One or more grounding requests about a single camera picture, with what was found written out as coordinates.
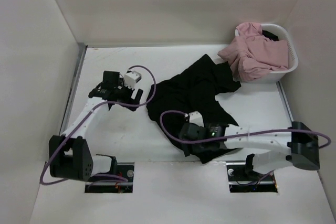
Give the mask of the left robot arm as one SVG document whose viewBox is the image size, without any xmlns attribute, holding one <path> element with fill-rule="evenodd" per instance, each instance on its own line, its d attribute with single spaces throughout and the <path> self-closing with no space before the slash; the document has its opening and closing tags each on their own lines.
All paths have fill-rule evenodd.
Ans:
<svg viewBox="0 0 336 224">
<path fill-rule="evenodd" d="M 118 168 L 114 156 L 92 156 L 88 137 L 99 121 L 110 111 L 114 104 L 123 104 L 135 111 L 139 107 L 143 90 L 135 96 L 135 85 L 141 74 L 128 70 L 120 75 L 115 71 L 104 71 L 102 81 L 88 95 L 87 103 L 77 119 L 61 135 L 49 140 L 50 175 L 59 181 L 78 180 L 87 182 L 94 175 L 101 175 L 106 181 L 117 179 Z"/>
</svg>

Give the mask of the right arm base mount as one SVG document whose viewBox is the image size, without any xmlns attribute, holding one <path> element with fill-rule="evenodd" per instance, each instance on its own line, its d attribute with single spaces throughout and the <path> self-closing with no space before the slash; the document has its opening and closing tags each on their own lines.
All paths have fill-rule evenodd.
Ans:
<svg viewBox="0 0 336 224">
<path fill-rule="evenodd" d="M 245 170 L 244 162 L 226 163 L 229 191 L 231 193 L 277 193 L 274 172 L 259 174 Z"/>
</svg>

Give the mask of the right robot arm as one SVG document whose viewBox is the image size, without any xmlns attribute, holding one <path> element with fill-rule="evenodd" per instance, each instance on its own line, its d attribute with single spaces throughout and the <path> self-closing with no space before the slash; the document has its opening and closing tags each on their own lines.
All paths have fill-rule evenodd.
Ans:
<svg viewBox="0 0 336 224">
<path fill-rule="evenodd" d="M 264 153 L 252 153 L 246 157 L 243 172 L 251 180 L 288 166 L 303 170 L 320 169 L 317 133 L 301 122 L 292 122 L 287 129 L 261 131 L 232 124 L 198 126 L 185 123 L 178 137 L 188 141 L 183 146 L 186 154 L 238 148 L 264 150 Z"/>
</svg>

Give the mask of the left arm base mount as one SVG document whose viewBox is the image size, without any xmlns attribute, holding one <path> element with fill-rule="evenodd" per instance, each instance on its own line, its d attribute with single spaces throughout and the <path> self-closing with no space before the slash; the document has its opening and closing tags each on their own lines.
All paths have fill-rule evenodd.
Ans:
<svg viewBox="0 0 336 224">
<path fill-rule="evenodd" d="M 114 177 L 94 175 L 85 184 L 87 194 L 133 193 L 135 163 L 118 163 Z"/>
</svg>

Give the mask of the white laundry basket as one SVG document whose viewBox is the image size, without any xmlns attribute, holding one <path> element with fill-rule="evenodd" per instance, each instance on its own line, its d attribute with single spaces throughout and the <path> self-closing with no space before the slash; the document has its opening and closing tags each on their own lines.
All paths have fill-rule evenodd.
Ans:
<svg viewBox="0 0 336 224">
<path fill-rule="evenodd" d="M 298 66 L 291 38 L 279 25 L 242 23 L 235 37 L 247 46 L 238 63 L 239 77 L 245 82 L 275 83 Z"/>
</svg>

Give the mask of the black garment in basket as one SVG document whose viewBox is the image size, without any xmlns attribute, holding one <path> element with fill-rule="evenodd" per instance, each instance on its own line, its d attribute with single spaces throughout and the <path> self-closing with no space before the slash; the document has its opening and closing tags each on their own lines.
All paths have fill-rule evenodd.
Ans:
<svg viewBox="0 0 336 224">
<path fill-rule="evenodd" d="M 276 36 L 275 34 L 267 31 L 267 30 L 262 30 L 262 35 L 265 36 L 266 38 L 272 40 L 272 41 L 279 41 L 279 37 Z"/>
</svg>

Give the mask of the aluminium left table rail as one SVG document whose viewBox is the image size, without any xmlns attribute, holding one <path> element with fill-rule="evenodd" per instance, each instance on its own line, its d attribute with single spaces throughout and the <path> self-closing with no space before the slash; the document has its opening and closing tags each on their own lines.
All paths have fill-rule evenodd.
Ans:
<svg viewBox="0 0 336 224">
<path fill-rule="evenodd" d="M 78 42 L 77 46 L 78 46 L 79 51 L 76 57 L 75 68 L 71 76 L 71 83 L 70 83 L 70 88 L 69 88 L 69 92 L 67 96 L 66 105 L 65 105 L 63 113 L 61 114 L 60 124 L 57 126 L 56 130 L 53 132 L 53 135 L 59 135 L 60 133 L 62 133 L 65 130 L 69 122 L 69 118 L 70 118 L 70 114 L 71 114 L 71 110 L 72 110 L 72 106 L 73 106 L 73 102 L 74 102 L 74 98 L 75 98 L 75 94 L 76 94 L 76 90 L 77 90 L 77 86 L 79 82 L 79 77 L 80 77 L 82 66 L 83 66 L 83 61 L 85 59 L 86 51 L 88 48 L 88 45 L 86 45 L 83 42 Z"/>
</svg>

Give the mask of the pink garment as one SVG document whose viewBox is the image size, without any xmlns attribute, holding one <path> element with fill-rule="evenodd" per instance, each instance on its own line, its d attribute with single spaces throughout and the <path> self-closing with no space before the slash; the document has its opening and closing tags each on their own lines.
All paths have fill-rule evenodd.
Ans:
<svg viewBox="0 0 336 224">
<path fill-rule="evenodd" d="M 273 71 L 288 69 L 288 44 L 285 40 L 272 41 L 262 35 L 260 23 L 241 23 L 239 35 L 217 54 L 228 62 L 236 79 L 251 82 Z"/>
</svg>

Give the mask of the black trousers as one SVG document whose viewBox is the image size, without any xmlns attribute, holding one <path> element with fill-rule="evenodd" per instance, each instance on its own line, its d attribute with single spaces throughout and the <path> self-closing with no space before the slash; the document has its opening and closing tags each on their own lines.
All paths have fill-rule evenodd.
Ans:
<svg viewBox="0 0 336 224">
<path fill-rule="evenodd" d="M 203 55 L 182 73 L 151 86 L 149 103 L 146 105 L 148 116 L 161 129 L 166 129 L 171 134 L 169 141 L 181 150 L 183 144 L 174 138 L 179 136 L 185 123 L 184 117 L 162 113 L 168 110 L 184 113 L 197 111 L 202 115 L 205 125 L 237 125 L 215 97 L 220 93 L 235 92 L 240 87 L 240 82 L 234 80 L 227 62 L 216 64 L 208 55 Z"/>
</svg>

